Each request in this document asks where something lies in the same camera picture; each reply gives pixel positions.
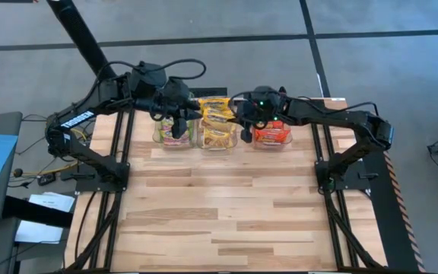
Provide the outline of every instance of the gray floor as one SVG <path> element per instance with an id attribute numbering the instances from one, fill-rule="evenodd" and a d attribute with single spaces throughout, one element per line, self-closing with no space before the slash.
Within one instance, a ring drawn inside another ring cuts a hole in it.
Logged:
<path id="1" fill-rule="evenodd" d="M 75 0 L 99 41 L 306 33 L 296 0 Z M 438 1 L 308 0 L 317 33 L 438 29 Z M 45 1 L 0 4 L 0 46 L 69 43 Z M 318 41 L 333 97 L 378 103 L 395 126 L 390 151 L 427 271 L 438 272 L 438 169 L 426 145 L 438 139 L 438 37 Z M 208 72 L 191 87 L 228 87 L 231 94 L 258 85 L 283 85 L 291 95 L 319 97 L 306 40 L 105 48 L 109 60 L 165 63 L 199 58 Z M 184 65 L 169 75 L 187 75 Z M 0 112 L 49 115 L 82 98 L 93 81 L 76 49 L 0 52 Z M 43 136 L 42 123 L 24 123 L 20 151 Z M 51 157 L 39 143 L 14 167 L 40 170 Z M 63 163 L 54 163 L 53 167 Z M 72 191 L 71 182 L 11 189 L 25 197 Z M 52 271 L 61 255 L 25 261 L 24 273 Z"/>

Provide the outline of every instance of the wooden tabletop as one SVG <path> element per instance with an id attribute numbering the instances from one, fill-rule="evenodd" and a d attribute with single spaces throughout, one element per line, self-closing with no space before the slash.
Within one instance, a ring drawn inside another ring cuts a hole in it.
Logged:
<path id="1" fill-rule="evenodd" d="M 347 106 L 343 99 L 325 99 L 325 104 L 334 109 Z M 109 154 L 115 121 L 116 115 L 97 117 L 93 150 Z M 317 193 L 310 126 L 292 127 L 294 140 L 278 152 L 257 151 L 241 141 L 229 152 L 166 151 L 153 142 L 153 131 L 149 115 L 137 112 L 129 152 L 132 170 L 119 213 L 112 271 L 335 269 L 325 205 Z M 331 131 L 336 151 L 355 142 L 349 129 Z M 319 132 L 326 156 L 323 131 Z M 357 190 L 344 194 L 354 234 L 386 265 L 371 201 Z M 89 193 L 78 197 L 65 251 L 67 264 L 74 261 L 89 198 Z M 94 234 L 99 204 L 100 193 L 87 214 L 79 253 Z M 339 234 L 348 266 L 345 239 Z M 107 235 L 98 266 L 103 265 L 106 241 Z"/>

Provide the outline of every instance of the black pole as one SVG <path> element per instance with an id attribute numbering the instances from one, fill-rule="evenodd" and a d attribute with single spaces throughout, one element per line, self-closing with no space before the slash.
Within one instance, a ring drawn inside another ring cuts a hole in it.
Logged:
<path id="1" fill-rule="evenodd" d="M 113 133 L 113 142 L 111 144 L 111 151 L 109 152 L 109 154 L 112 156 L 116 156 L 118 152 L 119 135 L 121 132 L 123 114 L 124 113 L 122 111 L 119 111 L 118 116 L 116 117 L 116 124 L 114 126 L 114 133 Z M 109 193 L 105 192 L 103 193 L 100 200 L 99 214 L 97 215 L 96 231 L 98 231 L 100 226 L 103 225 L 104 217 L 106 216 L 108 201 L 109 201 Z M 96 249 L 90 255 L 89 268 L 93 269 L 96 267 L 98 256 L 99 256 L 99 245 L 96 246 Z"/>
<path id="2" fill-rule="evenodd" d="M 313 143 L 316 147 L 317 161 L 324 161 L 323 156 L 322 156 L 322 147 L 320 145 L 319 130 L 317 129 L 316 124 L 311 124 L 311 126 L 312 126 L 312 134 L 313 134 Z M 335 221 L 330 217 L 329 209 L 327 208 L 330 199 L 331 199 L 331 193 L 329 191 L 324 191 L 325 210 L 327 211 L 328 227 L 329 227 L 329 230 L 331 232 L 332 248 L 334 249 L 335 265 L 336 265 L 337 269 L 339 269 L 340 267 L 342 267 L 344 265 L 344 263 L 342 260 L 342 252 L 341 252 L 341 245 L 339 243 L 338 230 L 336 228 Z"/>
<path id="3" fill-rule="evenodd" d="M 97 45 L 96 39 L 84 23 L 81 14 L 72 0 L 47 0 L 53 13 L 59 19 L 60 24 L 65 28 L 68 35 L 74 41 L 94 74 L 107 64 L 107 59 Z M 110 66 L 107 66 L 101 73 L 99 80 L 116 77 L 116 73 Z"/>
<path id="4" fill-rule="evenodd" d="M 130 110 L 128 115 L 128 123 L 126 125 L 125 142 L 122 147 L 121 162 L 128 161 L 129 146 L 131 145 L 131 137 L 133 133 L 133 123 L 135 121 L 135 110 Z M 116 241 L 116 230 L 118 228 L 119 210 L 121 208 L 122 192 L 118 192 L 114 196 L 116 203 L 116 217 L 109 228 L 109 239 L 107 241 L 106 256 L 104 257 L 104 268 L 111 269 L 111 262 L 113 261 L 114 242 Z"/>
<path id="5" fill-rule="evenodd" d="M 325 143 L 327 144 L 327 152 L 329 157 L 334 155 L 334 145 L 332 144 L 332 135 L 331 130 L 328 126 L 324 125 L 324 136 L 325 136 Z M 349 214 L 348 214 L 348 207 L 346 206 L 346 199 L 344 197 L 344 192 L 342 190 L 336 190 L 335 193 L 338 197 L 338 203 L 339 203 L 339 212 L 341 213 L 341 218 L 346 224 L 346 226 L 351 230 L 351 223 L 349 222 Z M 351 262 L 351 266 L 358 267 L 359 263 L 357 261 L 357 255 L 356 251 L 354 250 L 352 244 L 348 243 L 348 252 L 349 252 L 349 260 Z"/>

